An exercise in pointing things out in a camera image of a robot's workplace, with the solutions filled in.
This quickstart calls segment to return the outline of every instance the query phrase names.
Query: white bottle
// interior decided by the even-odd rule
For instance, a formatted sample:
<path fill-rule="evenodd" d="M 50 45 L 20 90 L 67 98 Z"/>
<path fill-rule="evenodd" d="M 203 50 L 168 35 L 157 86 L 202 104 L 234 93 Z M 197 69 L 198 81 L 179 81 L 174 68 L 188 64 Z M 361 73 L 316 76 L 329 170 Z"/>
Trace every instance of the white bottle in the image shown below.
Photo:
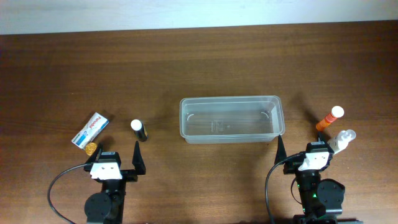
<path fill-rule="evenodd" d="M 354 140 L 356 137 L 355 131 L 347 130 L 347 131 L 340 131 L 338 135 L 334 138 L 331 138 L 328 141 L 329 146 L 332 150 L 334 150 L 335 154 L 341 152 L 345 148 L 347 148 L 348 143 Z"/>

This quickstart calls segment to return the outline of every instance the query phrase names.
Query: black bottle with white cap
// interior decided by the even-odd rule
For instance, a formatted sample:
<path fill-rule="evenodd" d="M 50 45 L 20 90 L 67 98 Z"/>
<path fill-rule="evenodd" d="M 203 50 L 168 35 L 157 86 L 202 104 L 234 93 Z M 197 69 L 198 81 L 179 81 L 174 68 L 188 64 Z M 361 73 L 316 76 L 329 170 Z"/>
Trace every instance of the black bottle with white cap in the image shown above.
<path fill-rule="evenodd" d="M 146 140 L 148 140 L 148 133 L 144 127 L 144 124 L 135 119 L 133 121 L 131 121 L 131 128 L 134 130 L 134 134 L 136 134 L 138 140 L 144 142 Z"/>

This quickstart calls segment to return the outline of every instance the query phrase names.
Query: wooden table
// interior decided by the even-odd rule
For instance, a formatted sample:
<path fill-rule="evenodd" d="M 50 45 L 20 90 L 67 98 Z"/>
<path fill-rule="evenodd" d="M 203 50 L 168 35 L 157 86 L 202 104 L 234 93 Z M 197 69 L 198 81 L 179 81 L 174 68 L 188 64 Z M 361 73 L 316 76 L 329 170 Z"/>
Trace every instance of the wooden table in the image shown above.
<path fill-rule="evenodd" d="M 113 117 L 95 139 L 131 169 L 144 121 L 147 175 L 127 185 L 124 223 L 267 222 L 269 143 L 187 144 L 179 103 L 200 96 L 277 95 L 287 154 L 315 141 L 315 123 L 332 106 L 346 114 L 326 133 L 357 138 L 323 178 L 346 187 L 341 218 L 398 222 L 398 22 L 354 22 L 208 29 L 0 36 L 0 217 L 4 223 L 63 223 L 47 204 L 50 181 L 88 156 L 70 141 L 89 115 Z M 294 177 L 271 177 L 271 208 L 291 218 Z M 54 186 L 57 209 L 86 220 L 100 184 L 82 170 Z"/>

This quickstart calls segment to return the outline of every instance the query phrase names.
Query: bottle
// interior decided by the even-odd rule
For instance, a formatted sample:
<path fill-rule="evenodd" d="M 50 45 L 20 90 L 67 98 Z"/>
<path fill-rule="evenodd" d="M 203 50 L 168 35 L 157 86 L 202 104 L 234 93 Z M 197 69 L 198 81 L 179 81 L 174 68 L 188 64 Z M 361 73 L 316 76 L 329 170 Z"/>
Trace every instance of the bottle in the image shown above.
<path fill-rule="evenodd" d="M 325 116 L 323 120 L 321 120 L 317 125 L 316 128 L 318 131 L 323 131 L 327 126 L 337 120 L 344 115 L 344 109 L 340 106 L 334 106 L 331 109 L 331 112 Z"/>
<path fill-rule="evenodd" d="M 135 119 L 133 121 L 131 121 L 131 128 L 134 130 L 134 134 L 136 134 L 136 137 L 138 138 L 138 140 L 144 142 L 148 139 L 148 133 L 147 130 L 144 127 L 144 124 Z"/>
<path fill-rule="evenodd" d="M 348 143 L 354 140 L 356 133 L 353 130 L 340 131 L 338 135 L 328 141 L 329 146 L 334 150 L 335 154 L 347 148 Z"/>

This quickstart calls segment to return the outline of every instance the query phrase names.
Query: gray container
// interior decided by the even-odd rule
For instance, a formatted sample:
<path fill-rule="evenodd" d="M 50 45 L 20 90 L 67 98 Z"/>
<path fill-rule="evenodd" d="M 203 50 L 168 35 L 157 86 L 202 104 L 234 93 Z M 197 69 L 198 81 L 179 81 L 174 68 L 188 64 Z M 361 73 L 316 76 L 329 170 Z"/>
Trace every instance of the gray container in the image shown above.
<path fill-rule="evenodd" d="M 185 98 L 180 134 L 190 144 L 269 142 L 285 133 L 278 96 Z"/>

